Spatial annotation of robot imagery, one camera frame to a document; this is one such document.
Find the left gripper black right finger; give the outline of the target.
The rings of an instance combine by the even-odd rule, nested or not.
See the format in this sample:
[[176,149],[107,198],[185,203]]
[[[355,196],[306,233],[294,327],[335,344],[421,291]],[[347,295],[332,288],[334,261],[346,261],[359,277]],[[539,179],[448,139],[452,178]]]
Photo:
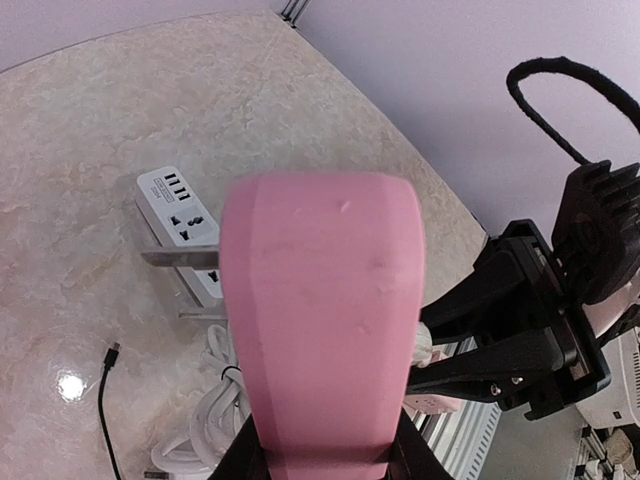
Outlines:
[[392,480],[453,480],[416,429],[404,409],[389,451],[387,478]]

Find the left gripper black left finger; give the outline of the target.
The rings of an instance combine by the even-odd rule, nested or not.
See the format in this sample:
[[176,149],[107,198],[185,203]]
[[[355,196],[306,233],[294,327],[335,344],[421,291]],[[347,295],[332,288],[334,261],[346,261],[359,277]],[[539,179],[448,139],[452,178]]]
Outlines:
[[244,422],[208,480],[271,480],[252,415]]

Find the pink triangular socket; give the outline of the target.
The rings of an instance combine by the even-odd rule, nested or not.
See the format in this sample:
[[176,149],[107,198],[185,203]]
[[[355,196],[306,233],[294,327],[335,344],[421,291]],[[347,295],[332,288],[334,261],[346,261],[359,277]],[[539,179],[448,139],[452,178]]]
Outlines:
[[244,177],[228,191],[217,245],[143,256],[219,270],[271,479],[385,475],[424,291],[424,230],[409,181]]

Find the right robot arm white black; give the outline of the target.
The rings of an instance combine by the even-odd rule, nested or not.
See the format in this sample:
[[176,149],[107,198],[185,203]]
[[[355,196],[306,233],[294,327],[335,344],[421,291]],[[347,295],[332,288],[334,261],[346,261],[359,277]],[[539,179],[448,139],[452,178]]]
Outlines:
[[550,240],[517,220],[491,238],[472,273],[421,311],[435,344],[473,339],[471,351],[413,367],[407,391],[503,410],[528,405],[538,420],[603,390],[603,353],[639,323],[633,281],[639,272],[639,167],[593,162],[525,99],[520,82],[561,74],[586,83],[632,124],[639,105],[599,71],[565,57],[535,58],[511,69],[509,94],[522,112],[576,163]]

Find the pink cube socket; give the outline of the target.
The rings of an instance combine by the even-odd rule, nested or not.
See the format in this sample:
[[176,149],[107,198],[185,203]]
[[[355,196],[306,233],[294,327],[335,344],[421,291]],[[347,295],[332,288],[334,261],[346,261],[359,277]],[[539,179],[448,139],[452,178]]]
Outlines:
[[[431,354],[431,359],[429,362],[414,361],[412,363],[412,366],[421,369],[425,368],[431,363],[438,362],[447,358],[448,356],[442,350],[436,349]],[[403,407],[409,414],[420,412],[426,415],[453,413],[458,411],[461,405],[462,401],[460,399],[436,394],[406,395],[403,402]]]

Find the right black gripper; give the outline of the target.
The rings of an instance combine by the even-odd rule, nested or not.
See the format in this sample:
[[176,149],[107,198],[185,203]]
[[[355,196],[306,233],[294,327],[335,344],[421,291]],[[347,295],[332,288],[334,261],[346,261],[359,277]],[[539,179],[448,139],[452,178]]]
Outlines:
[[[489,240],[474,271],[422,308],[436,345],[479,337],[478,347],[413,367],[406,393],[529,407],[542,419],[602,391],[610,368],[586,314],[531,220],[515,220]],[[562,365],[555,369],[555,341]]]

